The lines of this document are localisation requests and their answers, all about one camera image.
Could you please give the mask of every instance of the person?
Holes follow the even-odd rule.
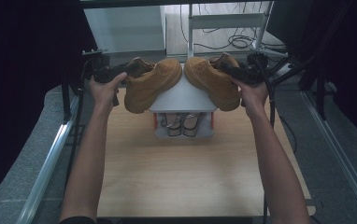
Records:
[[[90,81],[93,113],[70,174],[60,216],[61,224],[96,223],[97,206],[103,184],[107,139],[107,120],[122,73],[107,84]],[[254,132],[260,175],[272,222],[309,224],[304,194],[294,169],[264,111],[265,84],[248,86],[237,79]]]

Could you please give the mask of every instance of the floor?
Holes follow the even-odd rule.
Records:
[[[246,10],[258,11],[259,3],[252,5],[248,3]],[[226,5],[222,13],[239,10],[244,6],[236,4]],[[212,9],[211,5],[201,5],[202,13],[218,13]],[[181,18],[186,18],[184,8],[181,9]],[[167,57],[176,57],[182,63],[185,62],[187,47],[182,33],[179,29],[179,7],[166,8],[167,19]],[[235,30],[227,31],[228,34],[214,33],[216,37],[211,37],[208,42],[209,34],[199,34],[195,36],[194,42],[218,47],[226,45],[229,35]],[[251,29],[246,29],[242,34],[254,35]],[[264,42],[279,43],[273,36],[266,35]],[[195,48],[195,53],[211,57],[219,55],[222,51],[232,52],[239,61],[244,62],[246,49],[205,49]],[[149,54],[138,52],[137,55],[130,53],[111,55],[113,63],[127,62],[135,56],[158,62],[165,57],[163,54]],[[291,77],[276,87],[276,105],[279,115],[282,117],[286,133],[295,150],[295,155],[307,182],[313,202],[316,205],[316,215],[312,218],[313,223],[323,224],[352,224],[357,223],[357,194],[353,185],[342,171],[336,155],[322,134],[320,126],[312,117],[311,109],[304,100],[303,92],[298,90],[297,82],[301,74]],[[48,157],[50,146],[54,137],[62,124],[63,107],[61,97],[61,87],[56,87],[46,95],[45,107],[42,111],[38,124],[35,126],[32,135],[24,146],[21,155],[12,166],[6,179],[0,186],[0,223],[14,223],[18,219],[23,206],[26,203],[28,194],[31,191],[37,175],[42,167],[44,160]],[[312,97],[313,92],[306,94]],[[332,95],[325,97],[326,122],[330,125],[336,139],[348,156],[353,168],[357,171],[357,129],[341,113],[333,101]],[[82,111],[81,125],[85,125],[92,110],[92,97],[88,92],[85,94],[84,107]],[[69,136],[62,149],[61,156],[56,163],[54,172],[50,178],[45,194],[36,211],[34,211],[33,223],[52,223],[57,222],[60,213],[60,205],[64,192],[64,181],[66,167],[71,151],[73,136]],[[218,219],[213,219],[208,223],[217,223]],[[119,217],[113,218],[114,223],[121,222]],[[235,220],[224,220],[223,222],[237,223]],[[260,217],[255,217],[250,222],[261,223]],[[124,220],[123,223],[134,223],[133,220]]]

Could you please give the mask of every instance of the boot sole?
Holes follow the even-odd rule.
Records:
[[[161,94],[163,91],[171,89],[179,82],[181,78],[181,72],[181,64],[178,62],[178,65],[173,69],[173,72],[170,75],[172,78],[169,78],[157,92],[155,92],[153,95],[150,95],[147,100],[136,102],[133,106],[125,103],[126,109],[134,114],[144,113],[144,111],[152,106],[159,94]]]
[[[209,91],[202,83],[196,78],[196,73],[192,70],[192,68],[185,63],[184,65],[184,74],[187,80],[196,88],[201,89],[207,93],[208,98],[213,102],[213,104],[218,107],[221,111],[232,111],[235,110],[239,103],[240,99],[235,98],[233,100],[226,100],[220,98],[218,95]]]

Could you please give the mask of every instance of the wooden table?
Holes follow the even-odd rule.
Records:
[[[128,112],[123,105],[124,94],[125,89],[120,89],[121,105],[109,116],[98,216],[263,215],[264,191],[253,132],[243,107],[230,112],[215,111],[211,137],[159,138],[153,131],[153,114]],[[278,114],[276,118],[275,131],[306,199],[310,199]],[[308,212],[314,215],[315,207],[309,206]]]

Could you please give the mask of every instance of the hand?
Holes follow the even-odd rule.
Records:
[[[246,104],[246,113],[249,117],[258,113],[264,112],[268,89],[265,83],[260,83],[257,86],[249,86],[231,77],[232,81],[240,88],[240,96]]]
[[[126,77],[126,73],[121,73],[106,84],[98,83],[94,81],[94,77],[92,77],[89,85],[94,99],[94,107],[104,109],[108,113],[111,112],[113,107],[112,99],[114,98],[114,94],[119,92],[118,84],[125,80]]]

